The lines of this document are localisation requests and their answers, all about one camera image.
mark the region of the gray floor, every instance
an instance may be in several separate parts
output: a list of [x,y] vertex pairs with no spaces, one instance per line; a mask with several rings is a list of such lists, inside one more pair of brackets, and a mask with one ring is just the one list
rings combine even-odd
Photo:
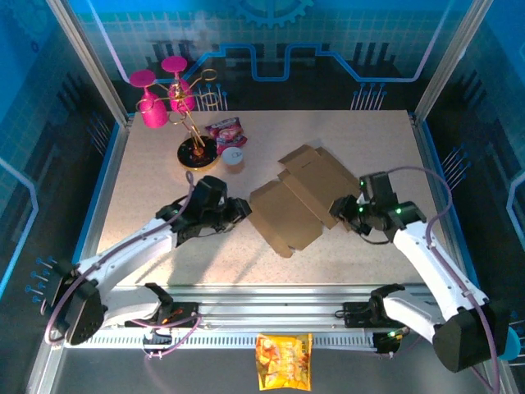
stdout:
[[[252,350],[179,350],[163,360],[148,360],[140,350],[68,349],[60,370],[55,394],[260,392]],[[422,341],[394,360],[337,350],[312,354],[312,393],[483,392],[471,371],[448,372]]]

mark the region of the speckled work surface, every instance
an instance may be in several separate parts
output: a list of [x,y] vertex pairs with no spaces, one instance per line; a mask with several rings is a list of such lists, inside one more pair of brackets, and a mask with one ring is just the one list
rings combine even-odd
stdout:
[[[206,172],[221,178],[233,197],[249,193],[276,179],[278,160],[301,144],[324,146],[354,175],[422,162],[409,118],[404,111],[275,111],[195,112],[202,128],[228,117],[240,117],[248,143],[244,170],[226,172],[218,163]],[[176,159],[187,135],[181,126],[152,130],[140,115],[130,130],[126,151],[104,224],[99,251],[137,231],[165,204],[185,195],[185,172]],[[195,181],[203,173],[195,173]],[[391,176],[399,201],[414,201],[431,217],[436,208],[424,174]],[[441,229],[436,234],[443,239]],[[372,240],[382,239],[374,234]],[[323,235],[290,259],[278,256],[243,221],[224,235],[193,239],[160,259],[146,263],[122,285],[156,282],[160,285],[221,284],[384,284],[421,282],[410,262],[393,246],[369,245],[342,225]]]

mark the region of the flattened cardboard box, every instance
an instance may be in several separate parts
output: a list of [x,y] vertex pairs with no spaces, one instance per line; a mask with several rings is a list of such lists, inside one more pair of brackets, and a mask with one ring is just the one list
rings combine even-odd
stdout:
[[329,210],[336,199],[359,196],[358,179],[324,148],[303,145],[279,163],[281,181],[270,181],[249,198],[249,221],[282,257],[303,250],[337,221]]

